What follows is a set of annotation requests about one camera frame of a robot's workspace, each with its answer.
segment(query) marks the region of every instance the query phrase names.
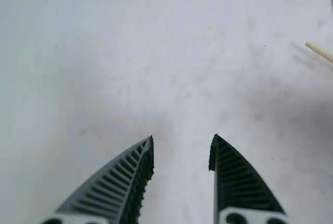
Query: wooden stick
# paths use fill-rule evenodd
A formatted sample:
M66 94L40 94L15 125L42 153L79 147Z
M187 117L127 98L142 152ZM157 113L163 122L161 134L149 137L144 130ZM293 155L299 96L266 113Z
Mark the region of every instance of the wooden stick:
M325 49L323 49L322 47L320 47L318 44L313 43L313 42L306 42L305 43L306 47L310 48L311 50L313 50L315 53L321 55L322 57L324 57L326 60L330 61L331 63L333 63L333 54Z

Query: white surface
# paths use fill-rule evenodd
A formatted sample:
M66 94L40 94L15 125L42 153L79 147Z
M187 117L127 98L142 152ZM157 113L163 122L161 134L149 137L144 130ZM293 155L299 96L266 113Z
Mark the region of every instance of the white surface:
M293 223L333 205L331 0L0 0L3 223L153 135L141 223L212 223L215 133Z

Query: screw hole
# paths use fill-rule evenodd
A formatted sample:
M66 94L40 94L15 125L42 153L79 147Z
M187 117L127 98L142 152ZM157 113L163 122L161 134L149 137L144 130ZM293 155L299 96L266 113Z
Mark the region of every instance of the screw hole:
M267 224L286 224L286 222L277 218L271 218L268 220Z
M43 224L61 224L61 223L62 221L57 218L48 219L45 222L43 222Z
M226 221L229 224L247 224L246 219L240 214L228 214Z

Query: stain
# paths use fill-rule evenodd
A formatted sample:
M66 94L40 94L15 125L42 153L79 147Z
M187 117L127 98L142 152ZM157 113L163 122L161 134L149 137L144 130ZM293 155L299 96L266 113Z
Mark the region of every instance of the stain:
M276 88L276 87L278 87L280 85L280 81L278 79L276 79L276 78L270 78L268 80L268 84L270 85L270 87Z
M282 37L282 33L280 33L280 32L275 32L274 34L273 34L273 38L275 38L275 39L279 39L279 38L281 38Z
M317 21L317 29L321 29L323 26L327 24L327 20L324 18L321 18Z
M265 113L263 111L257 111L254 113L253 118L255 121L263 121L265 119Z
M211 65L211 66L215 66L215 65L216 65L216 57L212 57L212 58L210 59L210 65Z
M177 83L177 75L176 74L172 74L171 76L171 84L172 85L176 85Z
M192 223L192 217L190 214L190 209L187 203L184 203L183 205L183 217L184 217L184 221L187 224L191 224Z
M98 125L91 125L85 128L82 128L79 132L78 132L78 136L79 137L83 137L85 134L87 134L88 131L98 131Z
M150 73L151 71L151 67L150 66L146 66L145 67L145 73Z
M192 93L191 92L186 92L184 95L185 99L190 99L192 97Z
M256 47L254 45L250 45L249 54L251 58L251 67L254 70L259 70L261 68L267 68L270 66L270 60L272 58L268 58L266 56L266 48L264 46Z
M229 119L229 113L227 111L222 111L219 114L219 124L224 124L228 121Z
M197 75L196 75L196 82L197 82L197 83L201 83L202 81L203 81L202 75L197 74Z
M122 89L117 89L116 90L117 97L121 97L122 93L123 93Z
M257 23L253 20L252 17L248 17L245 21L245 24L247 25L250 32L254 32L257 27Z

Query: white table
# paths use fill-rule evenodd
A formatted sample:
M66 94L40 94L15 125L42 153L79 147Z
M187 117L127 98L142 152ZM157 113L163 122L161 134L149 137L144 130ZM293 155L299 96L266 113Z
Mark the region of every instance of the white table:
M331 0L0 0L3 223L153 135L141 223L213 221L215 133L292 223L333 217Z

